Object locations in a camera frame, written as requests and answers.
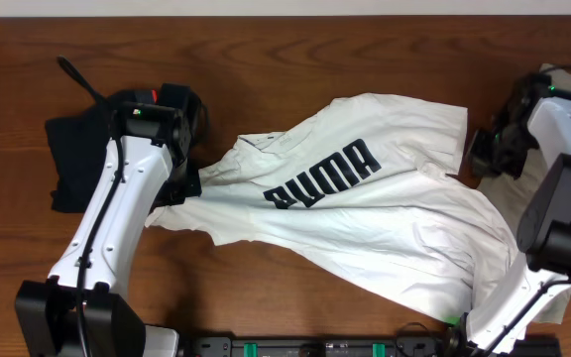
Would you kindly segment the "white Puma t-shirt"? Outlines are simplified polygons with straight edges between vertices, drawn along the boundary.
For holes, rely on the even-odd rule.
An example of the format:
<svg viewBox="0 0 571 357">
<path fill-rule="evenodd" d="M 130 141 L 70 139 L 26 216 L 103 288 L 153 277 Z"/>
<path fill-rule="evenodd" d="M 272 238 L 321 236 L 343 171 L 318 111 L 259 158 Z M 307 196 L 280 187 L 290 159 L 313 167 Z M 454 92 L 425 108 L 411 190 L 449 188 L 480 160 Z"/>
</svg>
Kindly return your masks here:
<svg viewBox="0 0 571 357">
<path fill-rule="evenodd" d="M 381 297 L 451 322 L 517 254 L 513 233 L 457 179 L 463 107 L 392 94 L 337 98 L 285 132 L 245 134 L 200 170 L 202 193 L 148 224 L 217 245 L 288 248 Z"/>
</svg>

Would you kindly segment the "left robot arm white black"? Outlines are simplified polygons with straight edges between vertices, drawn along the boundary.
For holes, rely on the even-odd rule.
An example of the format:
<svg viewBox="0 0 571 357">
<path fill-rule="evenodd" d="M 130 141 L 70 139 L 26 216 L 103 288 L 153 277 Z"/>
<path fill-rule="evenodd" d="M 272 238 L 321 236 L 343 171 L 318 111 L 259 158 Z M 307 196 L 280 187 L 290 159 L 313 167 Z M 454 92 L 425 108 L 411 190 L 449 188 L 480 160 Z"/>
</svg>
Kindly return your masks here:
<svg viewBox="0 0 571 357">
<path fill-rule="evenodd" d="M 190 87 L 170 83 L 113 111 L 103 171 L 74 237 L 45 281 L 17 292 L 30 355 L 177 355 L 178 332 L 145 323 L 126 296 L 150 212 L 201 194 L 189 151 L 206 115 Z"/>
</svg>

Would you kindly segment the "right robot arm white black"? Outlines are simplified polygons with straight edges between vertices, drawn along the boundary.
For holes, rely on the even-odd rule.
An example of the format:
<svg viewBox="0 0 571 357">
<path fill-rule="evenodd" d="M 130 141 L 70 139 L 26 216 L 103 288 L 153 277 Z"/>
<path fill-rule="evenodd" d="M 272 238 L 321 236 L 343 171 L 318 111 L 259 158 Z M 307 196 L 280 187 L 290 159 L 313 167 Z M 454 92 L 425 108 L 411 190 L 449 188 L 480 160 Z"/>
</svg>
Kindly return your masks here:
<svg viewBox="0 0 571 357">
<path fill-rule="evenodd" d="M 555 342 L 524 339 L 527 326 L 571 288 L 571 91 L 548 67 L 520 79 L 489 130 L 475 133 L 466 158 L 475 176 L 519 179 L 528 153 L 547 172 L 519 221 L 513 265 L 485 302 L 462 315 L 443 342 L 447 356 L 557 356 Z"/>
</svg>

